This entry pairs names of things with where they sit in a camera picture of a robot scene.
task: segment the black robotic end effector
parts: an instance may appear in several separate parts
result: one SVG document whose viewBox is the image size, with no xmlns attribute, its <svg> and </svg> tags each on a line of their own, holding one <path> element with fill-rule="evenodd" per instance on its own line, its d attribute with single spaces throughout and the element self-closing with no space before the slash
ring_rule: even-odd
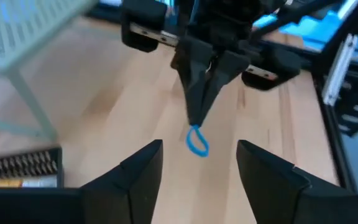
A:
<svg viewBox="0 0 358 224">
<path fill-rule="evenodd" d="M 185 92 L 190 125 L 201 126 L 221 88 L 249 66 L 249 58 L 207 42 L 184 36 L 176 47 L 171 67 L 178 71 Z"/>
<path fill-rule="evenodd" d="M 248 142 L 237 145 L 241 182 L 259 224 L 358 223 L 358 195 Z"/>
</svg>

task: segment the black metal frame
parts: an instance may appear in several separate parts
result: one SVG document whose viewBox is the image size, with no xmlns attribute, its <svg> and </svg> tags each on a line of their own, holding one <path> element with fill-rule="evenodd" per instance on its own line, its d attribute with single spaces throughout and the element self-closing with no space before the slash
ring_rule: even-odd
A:
<svg viewBox="0 0 358 224">
<path fill-rule="evenodd" d="M 356 108 L 358 107 L 358 74 L 349 73 L 345 81 L 346 88 L 342 88 L 341 98 L 335 104 L 335 110 L 342 128 L 341 131 L 353 137 L 358 134 L 358 108 Z M 347 120 L 350 116 L 357 122 Z"/>
<path fill-rule="evenodd" d="M 98 4 L 92 11 L 90 11 L 88 13 L 88 16 L 95 19 L 102 19 L 109 22 L 119 23 L 121 13 L 119 7 L 107 6 L 101 3 Z M 354 176 L 351 171 L 346 152 L 344 150 L 341 132 L 338 128 L 338 121 L 336 119 L 335 109 L 331 106 L 326 106 L 321 98 L 321 90 L 323 89 L 324 85 L 323 77 L 328 74 L 329 69 L 334 61 L 336 52 L 339 48 L 339 45 L 342 41 L 345 40 L 348 34 L 358 34 L 358 5 L 347 17 L 347 19 L 342 23 L 341 27 L 338 28 L 337 32 L 325 45 L 324 49 L 320 53 L 264 40 L 259 41 L 258 44 L 261 47 L 263 47 L 264 45 L 280 46 L 303 57 L 303 69 L 312 72 L 316 92 L 319 98 L 318 100 L 321 108 L 321 113 L 323 115 L 324 123 L 326 126 L 326 133 L 330 142 L 333 159 L 336 166 L 339 183 L 341 187 L 356 192 L 356 182 L 354 180 Z M 350 64 L 347 75 L 356 78 L 358 77 L 358 62 L 352 62 Z"/>
</svg>

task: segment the blue hair tie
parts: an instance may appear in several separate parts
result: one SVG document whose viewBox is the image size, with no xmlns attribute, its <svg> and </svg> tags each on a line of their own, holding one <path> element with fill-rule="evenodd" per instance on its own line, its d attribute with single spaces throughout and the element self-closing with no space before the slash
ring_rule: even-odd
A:
<svg viewBox="0 0 358 224">
<path fill-rule="evenodd" d="M 204 136 L 202 135 L 202 133 L 199 131 L 199 126 L 198 125 L 193 125 L 189 132 L 187 133 L 187 137 L 186 137 L 186 144 L 187 146 L 189 147 L 190 151 L 193 152 L 194 154 L 196 154 L 197 156 L 200 156 L 200 157 L 208 157 L 208 154 L 209 154 L 209 144 L 208 142 L 205 140 Z M 190 135 L 191 135 L 191 132 L 192 131 L 195 131 L 196 132 L 196 135 L 198 137 L 198 139 L 201 141 L 201 143 L 204 145 L 205 147 L 205 150 L 201 150 L 201 149 L 198 149 L 191 141 L 191 138 L 190 138 Z"/>
</svg>

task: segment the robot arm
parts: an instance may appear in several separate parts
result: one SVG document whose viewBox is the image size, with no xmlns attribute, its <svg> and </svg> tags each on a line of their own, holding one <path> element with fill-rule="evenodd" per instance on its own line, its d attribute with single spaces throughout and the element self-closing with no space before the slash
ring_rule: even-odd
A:
<svg viewBox="0 0 358 224">
<path fill-rule="evenodd" d="M 257 30 L 252 30 L 253 23 L 285 7 L 285 0 L 195 1 L 195 16 L 177 36 L 163 30 L 167 11 L 164 3 L 125 0 L 122 41 L 144 52 L 155 50 L 159 42 L 175 47 L 171 67 L 178 71 L 183 85 L 188 120 L 191 125 L 201 126 L 220 89 L 238 75 L 245 85 L 258 90 L 270 90 L 297 76 L 301 69 L 299 56 L 273 47 L 257 50 L 256 41 L 339 0 L 315 0 L 291 13 L 281 13 L 277 21 Z M 181 0 L 180 4 L 189 2 Z"/>
</svg>

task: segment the chair leg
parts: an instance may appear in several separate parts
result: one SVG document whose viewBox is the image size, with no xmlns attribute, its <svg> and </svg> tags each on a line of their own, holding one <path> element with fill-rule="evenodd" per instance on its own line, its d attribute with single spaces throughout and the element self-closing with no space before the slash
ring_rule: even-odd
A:
<svg viewBox="0 0 358 224">
<path fill-rule="evenodd" d="M 26 84 L 22 75 L 19 71 L 12 71 L 7 75 L 8 79 L 11 81 L 13 87 L 19 93 L 20 97 L 24 100 L 26 105 L 30 108 L 32 114 L 34 115 L 37 122 L 42 128 L 43 134 L 51 141 L 56 141 L 57 132 L 56 129 L 52 126 L 50 120 L 48 119 L 45 111 L 39 105 L 37 99 L 32 93 L 30 87 Z"/>
</svg>

